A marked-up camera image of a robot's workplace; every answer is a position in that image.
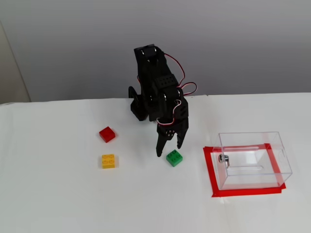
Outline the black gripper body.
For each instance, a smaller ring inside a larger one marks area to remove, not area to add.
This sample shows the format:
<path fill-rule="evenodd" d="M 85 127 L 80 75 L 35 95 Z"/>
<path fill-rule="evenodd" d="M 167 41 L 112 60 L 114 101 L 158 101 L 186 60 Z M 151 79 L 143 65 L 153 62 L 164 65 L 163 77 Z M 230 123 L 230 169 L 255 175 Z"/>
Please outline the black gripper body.
<path fill-rule="evenodd" d="M 188 127 L 188 102 L 185 99 L 168 102 L 162 116 L 156 118 L 157 125 L 172 127 L 175 130 Z"/>

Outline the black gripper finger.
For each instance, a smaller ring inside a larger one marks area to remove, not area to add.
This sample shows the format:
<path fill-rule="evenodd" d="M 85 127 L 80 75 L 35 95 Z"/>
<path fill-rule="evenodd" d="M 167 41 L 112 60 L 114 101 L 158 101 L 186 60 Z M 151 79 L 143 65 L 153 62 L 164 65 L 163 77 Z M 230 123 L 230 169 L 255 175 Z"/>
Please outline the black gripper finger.
<path fill-rule="evenodd" d="M 178 128 L 176 130 L 176 134 L 177 134 L 177 148 L 180 149 L 182 147 L 182 144 L 184 142 L 186 133 L 188 131 L 188 127 L 182 127 L 182 128 Z"/>
<path fill-rule="evenodd" d="M 156 154 L 158 157 L 162 155 L 164 146 L 168 140 L 171 140 L 175 134 L 175 130 L 172 127 L 165 127 L 162 125 L 157 125 L 157 145 L 156 145 Z"/>

